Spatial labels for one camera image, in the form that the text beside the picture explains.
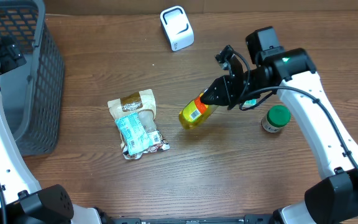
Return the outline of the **small Kleenex tissue pack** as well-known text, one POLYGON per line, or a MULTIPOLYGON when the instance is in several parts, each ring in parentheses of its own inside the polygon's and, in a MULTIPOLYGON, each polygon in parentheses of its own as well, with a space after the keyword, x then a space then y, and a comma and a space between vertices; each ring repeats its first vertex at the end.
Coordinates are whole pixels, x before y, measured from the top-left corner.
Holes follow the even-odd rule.
POLYGON ((251 106, 254 106, 257 104, 257 99, 247 100, 242 105, 243 108, 250 108, 251 106))

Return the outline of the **yellow oil bottle silver cap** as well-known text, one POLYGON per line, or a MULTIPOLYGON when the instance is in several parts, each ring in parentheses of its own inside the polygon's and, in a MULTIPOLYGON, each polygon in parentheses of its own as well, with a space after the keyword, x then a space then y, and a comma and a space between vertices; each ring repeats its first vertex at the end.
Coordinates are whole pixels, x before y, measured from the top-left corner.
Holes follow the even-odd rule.
POLYGON ((178 118, 184 129, 195 129, 205 122, 218 108, 217 105, 206 105, 201 102, 202 91, 190 101, 179 113, 178 118))

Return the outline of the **green lid white jar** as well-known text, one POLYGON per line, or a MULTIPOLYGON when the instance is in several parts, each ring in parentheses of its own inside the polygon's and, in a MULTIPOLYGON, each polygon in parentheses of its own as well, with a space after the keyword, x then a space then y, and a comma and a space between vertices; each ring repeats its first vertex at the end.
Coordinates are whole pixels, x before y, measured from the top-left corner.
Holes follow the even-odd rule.
POLYGON ((269 133, 280 132, 291 120, 290 110, 283 105, 275 105, 269 109, 261 120, 261 126, 269 133))

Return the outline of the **clear brown snack bag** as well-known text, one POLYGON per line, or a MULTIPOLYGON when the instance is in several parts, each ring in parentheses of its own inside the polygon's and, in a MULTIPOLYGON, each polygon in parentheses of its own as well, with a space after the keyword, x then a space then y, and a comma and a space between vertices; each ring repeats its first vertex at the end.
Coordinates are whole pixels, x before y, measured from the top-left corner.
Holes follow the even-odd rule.
MULTIPOLYGON (((108 108, 114 122, 123 116, 137 113, 147 134, 158 130, 155 124, 156 102, 151 89, 137 91, 129 96, 111 100, 108 102, 108 108)), ((121 133, 120 135, 122 143, 127 145, 121 133)))

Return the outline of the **white red snack packet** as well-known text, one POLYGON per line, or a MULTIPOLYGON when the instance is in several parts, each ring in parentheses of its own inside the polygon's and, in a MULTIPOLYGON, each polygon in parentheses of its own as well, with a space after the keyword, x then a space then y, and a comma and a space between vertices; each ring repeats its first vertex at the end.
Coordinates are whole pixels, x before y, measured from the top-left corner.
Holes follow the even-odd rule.
POLYGON ((155 152, 162 152, 167 151, 170 149, 170 145, 168 141, 163 137, 161 132, 159 130, 153 131, 151 133, 148 133, 148 136, 153 140, 153 145, 147 148, 146 150, 142 152, 138 152, 134 155, 130 155, 128 151, 128 147, 126 144, 123 144, 122 148, 122 154, 125 159, 131 160, 131 159, 140 159, 143 154, 150 154, 155 152))

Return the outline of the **teal large tissue pack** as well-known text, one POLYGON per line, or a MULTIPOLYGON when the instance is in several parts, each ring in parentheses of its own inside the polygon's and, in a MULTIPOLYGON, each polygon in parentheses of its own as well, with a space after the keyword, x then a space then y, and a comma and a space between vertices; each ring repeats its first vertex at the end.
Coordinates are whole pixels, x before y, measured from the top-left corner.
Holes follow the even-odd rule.
POLYGON ((145 131, 137 113, 123 116, 115 120, 115 124, 127 143, 130 156, 143 152, 152 145, 153 141, 145 131))

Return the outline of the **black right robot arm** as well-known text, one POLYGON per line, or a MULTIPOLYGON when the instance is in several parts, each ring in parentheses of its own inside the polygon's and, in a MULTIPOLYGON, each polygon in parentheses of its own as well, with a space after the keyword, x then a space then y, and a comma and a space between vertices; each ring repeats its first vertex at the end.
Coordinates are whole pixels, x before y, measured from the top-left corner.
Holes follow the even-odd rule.
POLYGON ((273 27, 246 37, 248 62, 231 46, 215 58, 226 74, 201 97, 206 105, 232 109, 277 95, 296 119, 318 165, 320 182, 301 202, 264 215, 264 223, 341 223, 358 217, 358 145, 326 96, 305 49, 285 50, 273 27))

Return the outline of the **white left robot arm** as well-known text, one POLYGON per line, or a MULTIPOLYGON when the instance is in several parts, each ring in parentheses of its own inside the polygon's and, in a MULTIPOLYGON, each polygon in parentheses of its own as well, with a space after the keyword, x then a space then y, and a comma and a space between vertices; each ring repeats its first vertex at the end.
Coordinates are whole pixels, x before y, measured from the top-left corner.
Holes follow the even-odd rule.
POLYGON ((9 129, 1 91, 0 223, 101 223, 97 209, 75 205, 61 185, 41 188, 9 129))

